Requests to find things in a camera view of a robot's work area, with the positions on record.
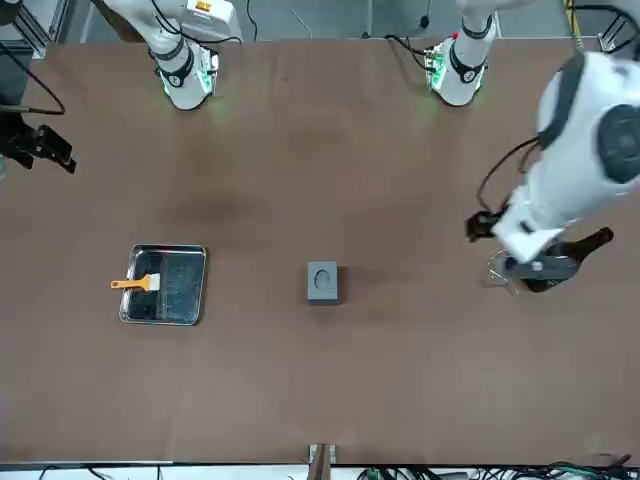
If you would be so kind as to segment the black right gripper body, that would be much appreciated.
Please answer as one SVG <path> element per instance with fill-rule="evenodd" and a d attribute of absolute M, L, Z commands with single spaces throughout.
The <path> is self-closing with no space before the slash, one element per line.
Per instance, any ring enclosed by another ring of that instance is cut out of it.
<path fill-rule="evenodd" d="M 33 154 L 34 159 L 39 158 L 36 152 L 36 132 L 38 128 L 33 128 L 24 122 L 2 123 L 1 154 L 7 157 L 7 147 L 9 145 L 20 145 L 28 149 Z"/>

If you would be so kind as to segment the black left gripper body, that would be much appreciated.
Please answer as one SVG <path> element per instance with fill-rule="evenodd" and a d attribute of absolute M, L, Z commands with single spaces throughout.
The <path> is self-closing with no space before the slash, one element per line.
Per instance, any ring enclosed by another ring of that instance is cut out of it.
<path fill-rule="evenodd" d="M 509 277 L 520 280 L 564 281 L 576 273 L 576 262 L 567 256 L 538 255 L 526 263 L 507 256 L 504 267 Z"/>

